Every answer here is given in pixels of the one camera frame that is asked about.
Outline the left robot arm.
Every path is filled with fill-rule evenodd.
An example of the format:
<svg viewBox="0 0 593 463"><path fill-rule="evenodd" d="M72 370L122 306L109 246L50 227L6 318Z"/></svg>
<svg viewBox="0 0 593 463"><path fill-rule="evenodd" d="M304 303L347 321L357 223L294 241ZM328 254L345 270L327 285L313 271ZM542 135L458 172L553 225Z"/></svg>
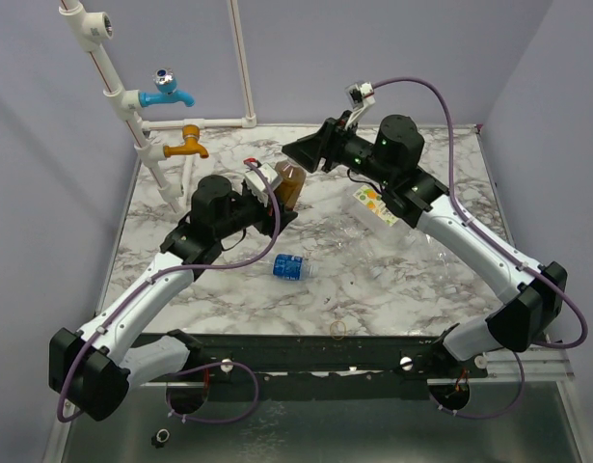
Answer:
<svg viewBox="0 0 593 463"><path fill-rule="evenodd" d="M174 330L159 340L135 347L149 323L207 270L218 271L224 239L248 228L277 239L298 214L286 205L270 179L258 168L247 173L236 192L223 176L199 181L189 212L168 233L147 270L108 309L76 331L59 330L49 343L48 383L59 395L57 419L78 414L99 422L121 405L135 387L162 377L194 379L201 370L234 368L212 361L202 344Z"/></svg>

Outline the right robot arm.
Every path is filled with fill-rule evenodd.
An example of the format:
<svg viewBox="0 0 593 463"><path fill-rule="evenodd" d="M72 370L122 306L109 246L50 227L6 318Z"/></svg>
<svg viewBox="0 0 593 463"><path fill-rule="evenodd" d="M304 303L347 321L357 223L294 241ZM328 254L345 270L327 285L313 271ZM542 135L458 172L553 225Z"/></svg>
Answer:
<svg viewBox="0 0 593 463"><path fill-rule="evenodd" d="M444 334L431 354L432 369L455 376L477 354L499 348L524 352L559 315L567 282L557 262L543 265L514 249L451 202L448 188L419 166L424 139L407 116L385 117L374 142L347 127L348 116L286 144L283 154L310 173L344 166L381 187L387 209L439 241L478 274L502 306Z"/></svg>

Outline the golden energy drink bottle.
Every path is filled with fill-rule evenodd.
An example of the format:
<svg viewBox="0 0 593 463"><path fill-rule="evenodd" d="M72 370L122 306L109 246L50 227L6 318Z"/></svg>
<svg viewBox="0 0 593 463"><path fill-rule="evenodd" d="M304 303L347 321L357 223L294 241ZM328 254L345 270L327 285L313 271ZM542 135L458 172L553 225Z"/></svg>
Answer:
<svg viewBox="0 0 593 463"><path fill-rule="evenodd" d="M278 162L275 170L281 178L281 183L275 190L276 196L283 202L286 209L292 210L300 197L307 173L302 167L289 160Z"/></svg>

